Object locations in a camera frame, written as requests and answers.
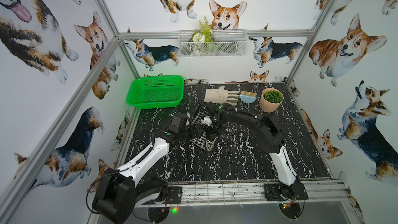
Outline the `black white patterned knit scarf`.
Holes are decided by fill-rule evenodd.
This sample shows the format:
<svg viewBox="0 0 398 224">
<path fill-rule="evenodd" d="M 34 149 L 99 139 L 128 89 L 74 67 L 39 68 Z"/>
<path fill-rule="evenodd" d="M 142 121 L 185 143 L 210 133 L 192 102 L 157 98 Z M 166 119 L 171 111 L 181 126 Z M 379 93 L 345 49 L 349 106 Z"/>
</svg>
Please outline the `black white patterned knit scarf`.
<svg viewBox="0 0 398 224">
<path fill-rule="evenodd" d="M 200 123 L 200 117 L 202 116 L 203 112 L 200 110 L 200 107 L 198 107 L 194 113 L 194 115 L 190 118 L 190 124 L 199 124 L 199 137 L 193 140 L 190 140 L 193 144 L 195 144 L 197 147 L 206 150 L 206 151 L 212 151 L 214 146 L 217 144 L 219 141 L 219 134 L 220 134 L 220 128 L 218 134 L 206 134 L 202 128 L 202 125 Z"/>
</svg>

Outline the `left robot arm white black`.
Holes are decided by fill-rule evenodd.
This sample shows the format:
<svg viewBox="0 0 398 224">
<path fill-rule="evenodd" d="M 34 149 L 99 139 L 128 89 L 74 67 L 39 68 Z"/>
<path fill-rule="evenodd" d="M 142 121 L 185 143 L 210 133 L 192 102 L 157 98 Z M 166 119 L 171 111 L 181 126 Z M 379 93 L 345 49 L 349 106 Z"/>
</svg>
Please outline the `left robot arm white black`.
<svg viewBox="0 0 398 224">
<path fill-rule="evenodd" d="M 141 183 L 144 175 L 163 157 L 173 144 L 201 137 L 200 125 L 182 129 L 169 126 L 151 134 L 150 144 L 131 161 L 118 169 L 107 169 L 94 184 L 97 190 L 89 210 L 109 219 L 114 224 L 123 224 L 135 208 L 147 202 L 159 205 L 160 215 L 148 213 L 147 222 L 160 223 L 169 214 L 168 203 L 172 195 L 167 182 L 158 178 Z"/>
</svg>

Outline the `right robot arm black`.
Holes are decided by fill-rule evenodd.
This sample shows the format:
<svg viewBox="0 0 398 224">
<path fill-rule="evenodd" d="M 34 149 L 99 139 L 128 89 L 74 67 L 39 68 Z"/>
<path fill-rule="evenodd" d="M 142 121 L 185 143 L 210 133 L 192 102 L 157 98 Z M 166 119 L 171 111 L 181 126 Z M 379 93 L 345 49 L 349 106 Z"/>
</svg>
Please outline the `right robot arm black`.
<svg viewBox="0 0 398 224">
<path fill-rule="evenodd" d="M 232 122 L 252 131 L 259 148 L 269 153 L 277 170 L 279 186 L 275 193 L 266 196 L 271 199 L 294 199 L 304 195 L 301 181 L 290 161 L 285 134 L 271 113 L 256 114 L 246 110 L 239 110 L 230 104 L 207 103 L 201 106 L 205 112 L 206 133 L 216 135 L 216 130 L 223 127 L 225 122 Z"/>
</svg>

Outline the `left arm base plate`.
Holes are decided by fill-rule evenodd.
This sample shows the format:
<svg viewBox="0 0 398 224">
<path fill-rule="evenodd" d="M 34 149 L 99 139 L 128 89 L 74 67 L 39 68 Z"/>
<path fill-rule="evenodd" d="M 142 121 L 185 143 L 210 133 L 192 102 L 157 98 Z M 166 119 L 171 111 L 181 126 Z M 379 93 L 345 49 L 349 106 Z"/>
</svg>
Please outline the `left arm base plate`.
<svg viewBox="0 0 398 224">
<path fill-rule="evenodd" d="M 182 199 L 182 187 L 166 187 L 165 194 L 162 197 L 163 204 L 180 204 Z"/>
</svg>

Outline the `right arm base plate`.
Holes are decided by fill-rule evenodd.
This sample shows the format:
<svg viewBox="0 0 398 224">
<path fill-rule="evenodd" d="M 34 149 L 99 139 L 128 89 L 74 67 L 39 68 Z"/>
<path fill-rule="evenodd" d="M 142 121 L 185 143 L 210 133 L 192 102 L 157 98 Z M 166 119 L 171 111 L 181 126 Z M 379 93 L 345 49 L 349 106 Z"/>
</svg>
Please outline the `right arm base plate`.
<svg viewBox="0 0 398 224">
<path fill-rule="evenodd" d="M 264 184 L 265 198 L 268 201 L 308 200 L 308 194 L 302 183 L 286 186 L 284 184 Z"/>
</svg>

